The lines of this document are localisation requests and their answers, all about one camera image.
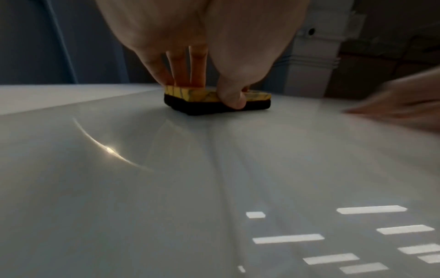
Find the yellow and black eraser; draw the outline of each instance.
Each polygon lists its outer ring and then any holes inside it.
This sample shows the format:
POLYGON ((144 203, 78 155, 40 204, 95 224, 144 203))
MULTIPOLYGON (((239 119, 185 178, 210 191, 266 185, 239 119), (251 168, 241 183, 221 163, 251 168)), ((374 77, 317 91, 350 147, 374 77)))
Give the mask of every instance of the yellow and black eraser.
POLYGON ((263 110, 270 107, 270 93, 249 90, 245 92, 246 106, 234 110, 224 105, 215 90, 206 88, 165 87, 165 104, 188 115, 205 115, 234 111, 263 110))

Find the glossy white surface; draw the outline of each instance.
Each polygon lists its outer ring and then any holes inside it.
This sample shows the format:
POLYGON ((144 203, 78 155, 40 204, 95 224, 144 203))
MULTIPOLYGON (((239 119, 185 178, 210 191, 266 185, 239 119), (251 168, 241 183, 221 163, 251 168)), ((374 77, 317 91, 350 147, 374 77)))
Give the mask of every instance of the glossy white surface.
POLYGON ((336 278, 372 262, 389 269, 370 277, 436 277, 398 248, 440 244, 439 137, 350 105, 274 96, 189 117, 158 90, 2 115, 0 277, 336 278), (407 210, 336 211, 373 206, 407 210), (435 230, 376 230, 409 225, 435 230), (310 234, 325 239, 253 241, 310 234), (303 260, 347 253, 359 260, 303 260))

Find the white dash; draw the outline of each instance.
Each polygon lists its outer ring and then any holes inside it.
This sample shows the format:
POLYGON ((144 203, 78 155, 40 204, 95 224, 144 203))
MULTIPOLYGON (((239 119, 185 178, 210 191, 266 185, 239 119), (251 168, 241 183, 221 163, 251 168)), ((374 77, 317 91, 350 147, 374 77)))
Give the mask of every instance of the white dash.
POLYGON ((407 208, 401 206, 341 207, 336 211, 340 214, 398 213, 407 211, 407 208))
POLYGON ((266 214, 264 214, 264 212, 247 212, 246 216, 250 219, 266 218, 266 214))
POLYGON ((400 247, 398 249, 400 252, 411 255, 411 254, 438 252, 440 251, 440 245, 431 243, 431 244, 415 245, 408 247, 400 247))
POLYGON ((373 272, 379 270, 387 270, 389 268, 387 268, 380 262, 374 262, 374 263, 360 264, 349 267, 340 267, 339 269, 342 270, 342 272, 344 272, 345 274, 356 274, 356 273, 373 272))
POLYGON ((411 225, 411 226, 377 229, 377 231, 381 234, 407 234, 407 233, 429 232, 434 230, 435 230, 434 228, 431 228, 426 225, 411 225))
POLYGON ((440 254, 419 256, 418 258, 422 261, 427 262, 427 263, 439 263, 440 262, 440 254))
POLYGON ((323 240, 323 239, 324 237, 321 236, 320 234, 298 234, 298 235, 258 237, 258 238, 253 238, 252 240, 256 244, 267 244, 267 243, 314 241, 314 240, 323 240))
POLYGON ((238 266, 238 270, 239 270, 241 273, 246 273, 246 270, 244 269, 243 266, 238 266))
POLYGON ((356 260, 359 260, 359 258, 356 255, 354 255, 353 253, 347 253, 347 254, 338 254, 338 255, 309 257, 309 258, 303 258, 303 260, 308 265, 314 265, 314 264, 321 264, 321 263, 356 261, 356 260))

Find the white table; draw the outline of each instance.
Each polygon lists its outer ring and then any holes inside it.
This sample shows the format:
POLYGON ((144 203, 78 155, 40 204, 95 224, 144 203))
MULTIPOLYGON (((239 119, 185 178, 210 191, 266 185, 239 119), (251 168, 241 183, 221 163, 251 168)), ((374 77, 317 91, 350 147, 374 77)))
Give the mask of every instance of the white table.
POLYGON ((0 277, 332 278, 370 263, 389 269, 368 277, 440 273, 418 258, 431 253, 397 249, 440 245, 438 136, 281 96, 266 111, 189 117, 155 88, 0 87, 2 109, 15 105, 0 116, 0 277), (54 107, 35 98, 44 91, 54 107), (401 211, 337 212, 390 205, 401 211), (406 225, 435 230, 376 230, 406 225), (359 260, 303 260, 346 253, 359 260))

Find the hand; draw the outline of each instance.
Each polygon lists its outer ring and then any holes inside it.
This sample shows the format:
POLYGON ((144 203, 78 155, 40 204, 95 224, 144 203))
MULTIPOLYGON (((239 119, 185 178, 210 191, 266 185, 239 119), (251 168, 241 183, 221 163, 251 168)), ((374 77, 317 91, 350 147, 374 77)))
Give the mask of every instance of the hand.
POLYGON ((116 37, 162 85, 204 87, 208 48, 219 98, 241 109, 242 88, 269 72, 301 25, 309 0, 96 0, 116 37), (191 74, 185 52, 189 47, 191 74), (166 53, 171 73, 161 54, 166 53))
POLYGON ((347 112, 440 131, 440 67, 391 81, 347 112))

